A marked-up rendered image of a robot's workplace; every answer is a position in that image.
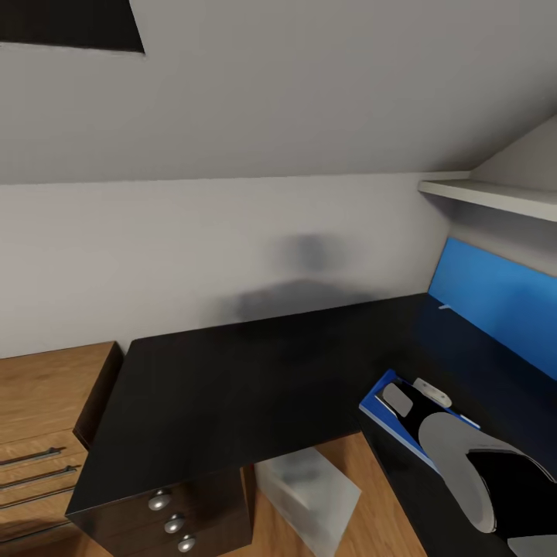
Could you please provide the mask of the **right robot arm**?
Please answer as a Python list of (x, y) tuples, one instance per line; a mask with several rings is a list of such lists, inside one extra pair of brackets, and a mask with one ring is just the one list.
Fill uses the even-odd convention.
[(478, 531), (517, 557), (557, 557), (557, 482), (538, 463), (447, 412), (449, 396), (421, 378), (388, 384), (383, 400)]

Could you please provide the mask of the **notebook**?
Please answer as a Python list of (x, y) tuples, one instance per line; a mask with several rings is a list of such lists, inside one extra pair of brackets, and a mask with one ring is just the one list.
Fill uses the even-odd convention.
[[(403, 382), (403, 381), (401, 381), (399, 378), (396, 378), (396, 379), (393, 380), (392, 383), (396, 383), (396, 384), (399, 384), (400, 386), (402, 386), (402, 382)], [(397, 416), (396, 413), (395, 413), (395, 410), (394, 410), (391, 406), (389, 406), (389, 405), (383, 400), (383, 391), (384, 391), (384, 389), (383, 389), (382, 391), (379, 391), (379, 392), (375, 395), (375, 397), (376, 397), (376, 398), (377, 398), (389, 411), (391, 411), (391, 413), (393, 413), (394, 416)]]

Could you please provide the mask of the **folder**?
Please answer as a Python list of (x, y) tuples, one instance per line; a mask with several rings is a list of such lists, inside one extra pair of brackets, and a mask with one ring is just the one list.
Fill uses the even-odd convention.
[[(415, 453), (422, 461), (425, 461), (431, 468), (435, 471), (437, 469), (431, 462), (430, 458), (427, 457), (426, 453), (422, 450), (422, 447), (412, 438), (408, 433), (406, 428), (400, 423), (396, 416), (394, 416), (391, 411), (389, 411), (376, 397), (375, 395), (382, 391), (388, 384), (392, 383), (394, 379), (399, 378), (401, 381), (408, 382), (400, 374), (397, 374), (392, 369), (388, 371), (380, 378), (380, 381), (371, 389), (371, 391), (364, 397), (364, 400), (360, 403), (359, 409), (364, 411), (372, 420), (374, 420), (378, 425), (382, 426), (386, 431), (389, 431), (396, 439), (398, 439), (403, 445), (407, 446), (413, 453)], [(455, 415), (460, 420), (463, 420), (468, 425), (473, 426), (480, 431), (480, 426), (478, 424), (470, 421), (464, 415), (461, 415), (456, 410), (452, 408), (445, 408), (447, 412)]]

